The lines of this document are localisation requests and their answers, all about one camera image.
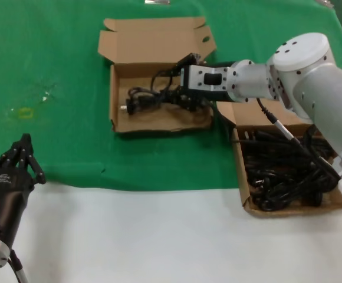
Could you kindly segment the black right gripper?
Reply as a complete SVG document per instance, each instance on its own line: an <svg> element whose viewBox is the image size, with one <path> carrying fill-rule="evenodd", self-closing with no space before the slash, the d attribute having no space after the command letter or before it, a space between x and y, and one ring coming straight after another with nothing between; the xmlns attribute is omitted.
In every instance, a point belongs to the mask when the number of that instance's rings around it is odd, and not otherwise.
<svg viewBox="0 0 342 283"><path fill-rule="evenodd" d="M180 89L162 90L161 103L174 104L189 112L206 108L208 101L233 102L228 84L231 68L235 61L213 65L199 64L201 56L190 53L165 71L166 76L180 75Z"/></svg>

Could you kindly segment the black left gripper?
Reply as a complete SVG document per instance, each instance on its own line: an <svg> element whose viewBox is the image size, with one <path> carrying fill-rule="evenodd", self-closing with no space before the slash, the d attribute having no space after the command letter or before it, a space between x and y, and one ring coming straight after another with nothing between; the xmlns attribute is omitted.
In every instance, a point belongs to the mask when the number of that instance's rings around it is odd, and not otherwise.
<svg viewBox="0 0 342 283"><path fill-rule="evenodd" d="M0 241L4 244L14 243L29 194L38 183L46 183L45 174L34 157L31 135L23 134L0 155Z"/></svg>

